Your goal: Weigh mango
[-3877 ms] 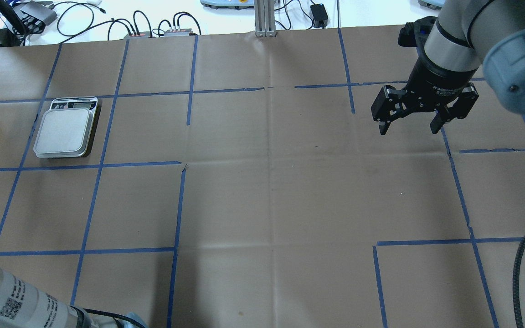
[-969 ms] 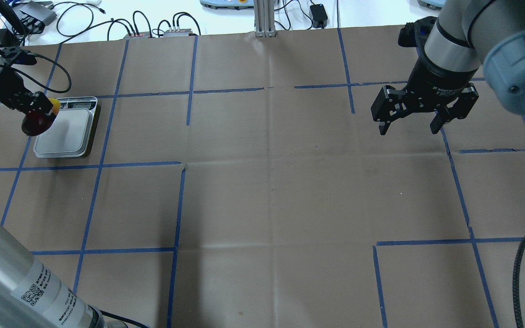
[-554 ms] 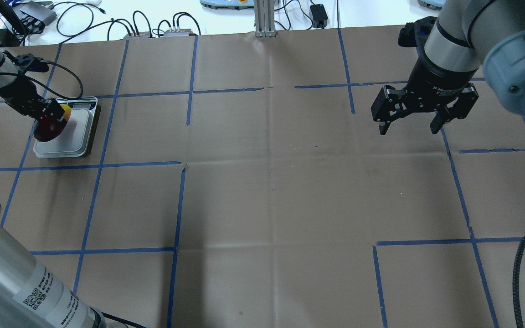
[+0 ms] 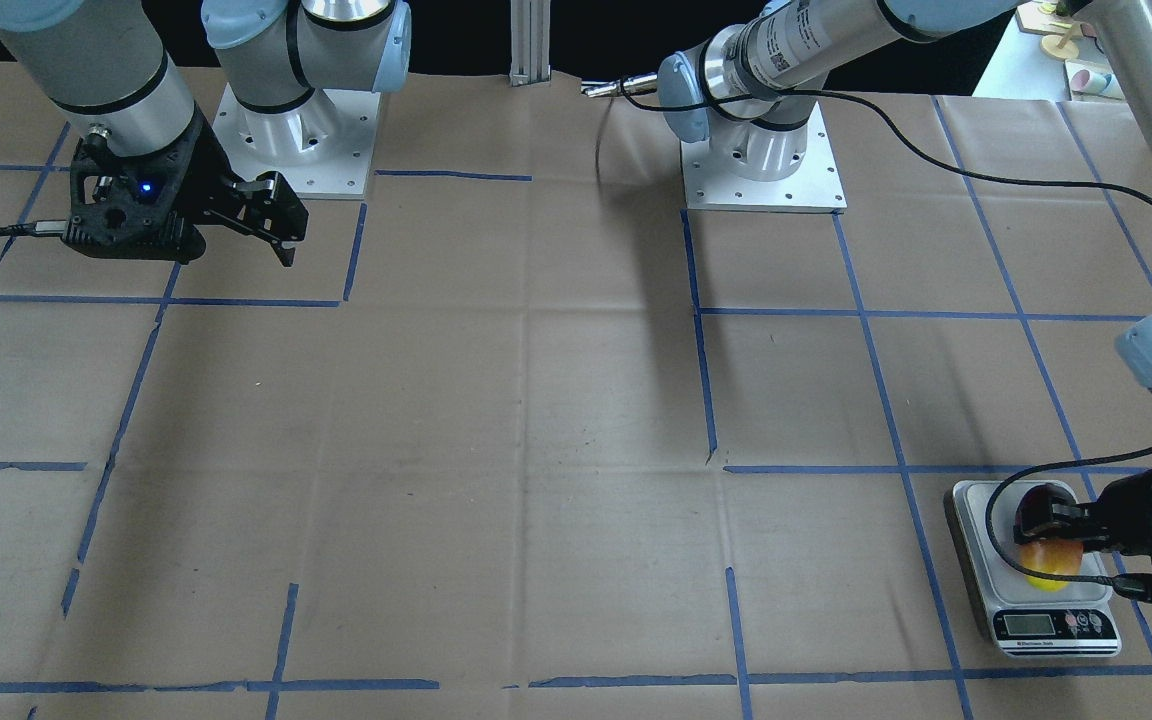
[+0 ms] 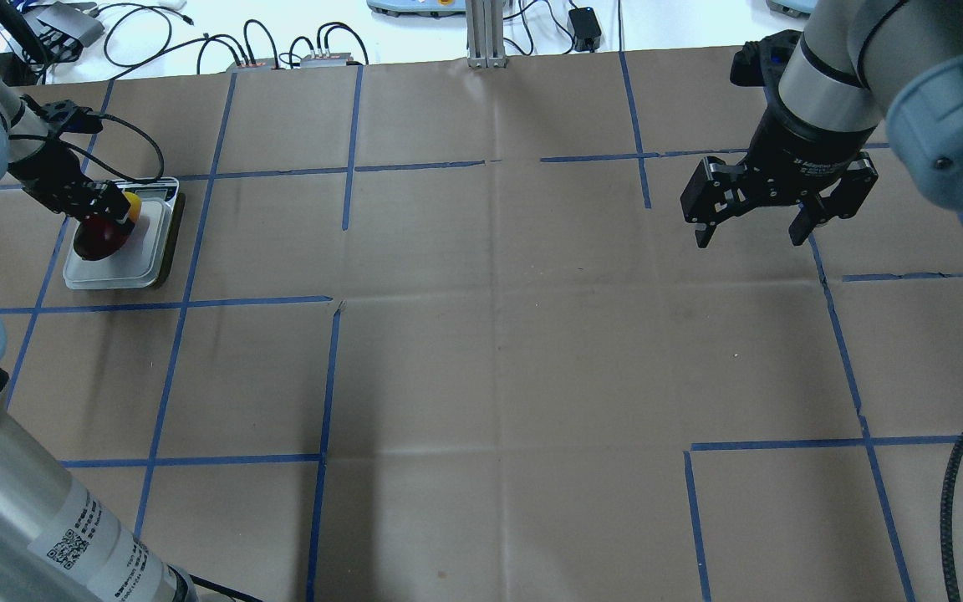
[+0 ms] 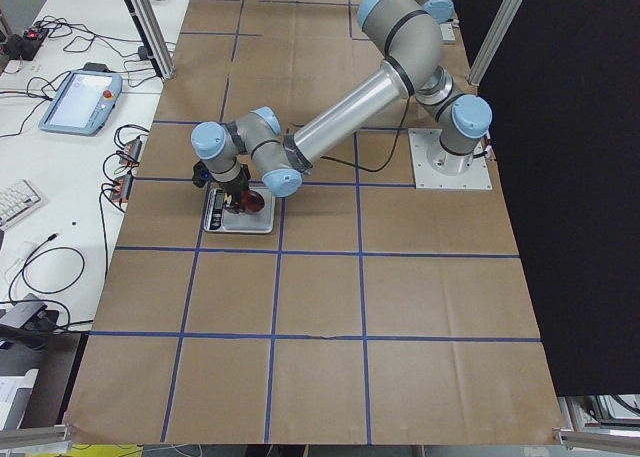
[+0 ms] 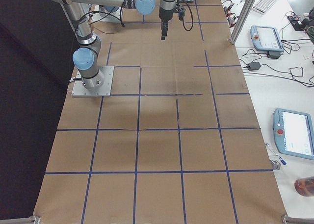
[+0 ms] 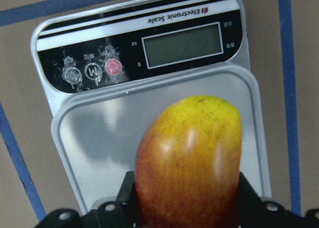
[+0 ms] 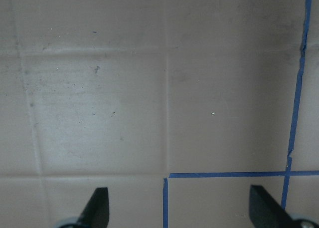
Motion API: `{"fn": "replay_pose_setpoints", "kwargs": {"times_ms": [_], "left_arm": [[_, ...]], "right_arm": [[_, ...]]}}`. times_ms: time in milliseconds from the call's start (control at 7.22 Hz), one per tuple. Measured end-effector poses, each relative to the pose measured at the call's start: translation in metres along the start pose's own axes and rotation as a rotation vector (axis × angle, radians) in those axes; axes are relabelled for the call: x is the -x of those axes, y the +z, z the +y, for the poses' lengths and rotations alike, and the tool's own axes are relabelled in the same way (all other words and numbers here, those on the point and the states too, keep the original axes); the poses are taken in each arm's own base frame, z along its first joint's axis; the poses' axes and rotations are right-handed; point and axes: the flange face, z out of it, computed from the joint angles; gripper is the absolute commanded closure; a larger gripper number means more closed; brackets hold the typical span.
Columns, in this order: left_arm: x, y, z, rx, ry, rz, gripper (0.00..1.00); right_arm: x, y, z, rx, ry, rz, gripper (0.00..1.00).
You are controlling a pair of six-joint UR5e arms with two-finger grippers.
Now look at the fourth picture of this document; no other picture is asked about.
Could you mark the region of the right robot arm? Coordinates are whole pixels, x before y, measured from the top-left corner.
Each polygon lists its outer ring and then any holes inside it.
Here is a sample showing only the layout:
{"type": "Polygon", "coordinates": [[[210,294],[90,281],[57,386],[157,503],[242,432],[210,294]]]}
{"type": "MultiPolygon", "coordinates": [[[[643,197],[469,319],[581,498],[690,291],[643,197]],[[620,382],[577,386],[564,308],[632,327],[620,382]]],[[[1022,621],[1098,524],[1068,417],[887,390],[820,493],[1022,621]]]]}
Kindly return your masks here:
{"type": "Polygon", "coordinates": [[[77,132],[68,217],[15,225],[88,258],[187,264],[220,225],[283,266],[306,238],[291,173],[357,161],[365,115],[410,68],[406,1],[205,1],[236,109],[217,131],[138,1],[0,1],[0,41],[77,132]]]}

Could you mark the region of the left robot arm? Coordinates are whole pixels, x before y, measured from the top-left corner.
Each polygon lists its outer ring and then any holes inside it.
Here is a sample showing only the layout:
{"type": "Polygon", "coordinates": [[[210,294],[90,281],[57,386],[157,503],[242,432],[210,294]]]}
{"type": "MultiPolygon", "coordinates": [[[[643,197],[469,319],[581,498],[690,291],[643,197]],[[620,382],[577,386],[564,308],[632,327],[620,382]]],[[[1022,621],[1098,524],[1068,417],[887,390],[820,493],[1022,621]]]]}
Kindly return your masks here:
{"type": "MultiPolygon", "coordinates": [[[[986,67],[967,41],[996,31],[1011,1],[770,1],[746,23],[723,28],[664,59],[652,83],[655,109],[685,143],[708,143],[732,176],[768,184],[806,156],[806,123],[823,99],[850,88],[964,91],[986,67]]],[[[1152,152],[1152,1],[1064,1],[1101,33],[1111,86],[1126,94],[1152,152]]],[[[1152,197],[1097,179],[1014,179],[956,167],[970,181],[1152,197]]],[[[1116,350],[1152,395],[1152,314],[1120,334],[1116,350]]],[[[1030,488],[1037,468],[986,488],[946,497],[946,515],[973,605],[1005,582],[1036,591],[1111,591],[1152,602],[1152,469],[1111,482],[1082,502],[1055,483],[1030,488]]]]}

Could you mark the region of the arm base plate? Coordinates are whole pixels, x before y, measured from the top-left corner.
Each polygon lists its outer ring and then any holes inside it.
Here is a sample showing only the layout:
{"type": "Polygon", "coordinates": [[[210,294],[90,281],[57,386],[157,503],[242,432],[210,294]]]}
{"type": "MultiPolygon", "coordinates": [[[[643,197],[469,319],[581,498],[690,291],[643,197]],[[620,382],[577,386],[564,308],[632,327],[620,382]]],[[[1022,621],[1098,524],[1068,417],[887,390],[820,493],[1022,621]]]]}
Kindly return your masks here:
{"type": "Polygon", "coordinates": [[[840,214],[849,206],[824,123],[810,100],[806,122],[768,129],[718,118],[705,141],[682,143],[687,209],[840,214]]]}
{"type": "Polygon", "coordinates": [[[233,172],[247,181],[275,170],[301,199],[364,200],[384,99],[329,88],[300,108],[262,114],[244,108],[227,86],[212,129],[233,172]]]}

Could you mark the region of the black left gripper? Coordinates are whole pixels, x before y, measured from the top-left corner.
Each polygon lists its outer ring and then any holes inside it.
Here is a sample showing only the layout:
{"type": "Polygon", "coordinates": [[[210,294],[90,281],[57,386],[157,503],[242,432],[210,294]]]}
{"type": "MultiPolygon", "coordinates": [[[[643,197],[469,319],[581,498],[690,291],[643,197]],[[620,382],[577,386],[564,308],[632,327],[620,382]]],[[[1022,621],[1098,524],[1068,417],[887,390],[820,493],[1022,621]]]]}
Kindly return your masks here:
{"type": "MultiPolygon", "coordinates": [[[[1038,484],[1020,498],[1011,520],[1011,541],[1091,541],[1102,528],[1105,548],[1123,556],[1147,558],[1152,568],[1152,470],[1112,482],[1089,510],[1069,488],[1038,484]]],[[[1152,571],[1115,583],[1129,600],[1152,602],[1152,571]]]]}

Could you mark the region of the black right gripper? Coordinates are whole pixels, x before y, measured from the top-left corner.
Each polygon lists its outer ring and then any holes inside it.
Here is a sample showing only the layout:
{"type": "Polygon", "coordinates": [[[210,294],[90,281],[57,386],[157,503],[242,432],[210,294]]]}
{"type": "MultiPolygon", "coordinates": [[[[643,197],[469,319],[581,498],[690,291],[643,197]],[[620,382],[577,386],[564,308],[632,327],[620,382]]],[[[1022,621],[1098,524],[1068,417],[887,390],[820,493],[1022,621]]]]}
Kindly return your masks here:
{"type": "Polygon", "coordinates": [[[200,109],[175,141],[145,156],[116,156],[113,138],[92,126],[77,143],[65,247],[96,259],[187,264],[206,249],[198,227],[221,225],[266,243],[291,268],[306,236],[305,204],[279,172],[237,182],[200,109]]]}

